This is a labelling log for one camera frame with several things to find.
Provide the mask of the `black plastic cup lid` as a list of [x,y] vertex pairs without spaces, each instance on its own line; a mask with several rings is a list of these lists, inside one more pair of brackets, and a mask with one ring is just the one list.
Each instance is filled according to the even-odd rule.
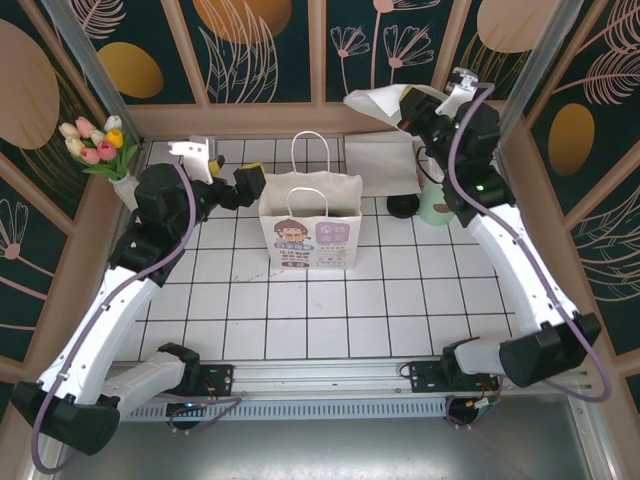
[[389,196],[386,200],[389,214],[399,219],[411,218],[418,212],[419,206],[420,200],[415,194]]

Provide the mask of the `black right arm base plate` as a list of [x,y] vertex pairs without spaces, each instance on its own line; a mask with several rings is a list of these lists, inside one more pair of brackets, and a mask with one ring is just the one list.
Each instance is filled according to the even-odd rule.
[[480,393],[483,388],[497,391],[497,377],[487,374],[465,374],[446,359],[408,363],[413,393]]

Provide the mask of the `artificial tulip bouquet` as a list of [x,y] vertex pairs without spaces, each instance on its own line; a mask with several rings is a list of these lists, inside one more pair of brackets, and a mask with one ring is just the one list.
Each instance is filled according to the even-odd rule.
[[98,128],[85,117],[74,123],[58,126],[71,157],[83,167],[83,172],[99,175],[111,181],[120,181],[129,174],[129,164],[138,151],[138,144],[123,131],[118,115],[107,118]]

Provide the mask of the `mint green straw holder cup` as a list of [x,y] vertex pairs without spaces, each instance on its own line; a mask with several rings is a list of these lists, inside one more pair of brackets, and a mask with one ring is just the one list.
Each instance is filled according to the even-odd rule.
[[453,219],[454,214],[447,206],[439,184],[430,180],[424,182],[417,215],[431,226],[443,226]]

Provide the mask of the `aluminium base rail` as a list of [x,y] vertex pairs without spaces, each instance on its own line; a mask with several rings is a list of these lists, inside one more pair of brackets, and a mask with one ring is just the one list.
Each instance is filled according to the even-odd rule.
[[[356,358],[329,360],[222,360],[203,366],[232,365],[232,396],[251,400],[309,400],[408,397],[411,384],[400,375],[414,358]],[[595,395],[602,386],[591,368],[578,367],[551,382],[574,392]],[[527,388],[502,380],[502,396],[555,395],[562,392],[545,382]]]

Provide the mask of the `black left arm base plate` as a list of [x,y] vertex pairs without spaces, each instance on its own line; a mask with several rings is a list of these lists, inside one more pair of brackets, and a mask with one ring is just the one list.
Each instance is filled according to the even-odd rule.
[[180,383],[163,394],[179,397],[230,397],[234,382],[234,366],[205,364],[187,366]]

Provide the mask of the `white printed paper bag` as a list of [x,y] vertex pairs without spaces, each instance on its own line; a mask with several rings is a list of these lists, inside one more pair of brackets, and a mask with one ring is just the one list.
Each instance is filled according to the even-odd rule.
[[363,180],[331,171],[326,150],[322,171],[296,167],[268,174],[259,219],[271,262],[293,270],[350,270],[361,230]]

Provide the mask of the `aluminium frame post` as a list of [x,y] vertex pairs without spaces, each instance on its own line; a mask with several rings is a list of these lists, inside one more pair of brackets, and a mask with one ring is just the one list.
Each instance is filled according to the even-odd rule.
[[501,113],[500,146],[505,146],[524,108],[571,30],[584,0],[558,0]]
[[93,40],[107,40],[125,19],[124,0],[39,1],[106,112],[119,115],[133,141],[141,145],[143,139],[133,118],[92,43]]

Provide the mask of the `white ribbed vase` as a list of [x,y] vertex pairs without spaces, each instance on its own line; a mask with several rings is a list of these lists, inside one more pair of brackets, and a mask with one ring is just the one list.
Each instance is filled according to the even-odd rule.
[[127,173],[122,179],[111,180],[110,183],[113,185],[117,196],[129,211],[135,211],[138,208],[138,203],[135,198],[135,190],[139,185],[137,178],[130,173]]

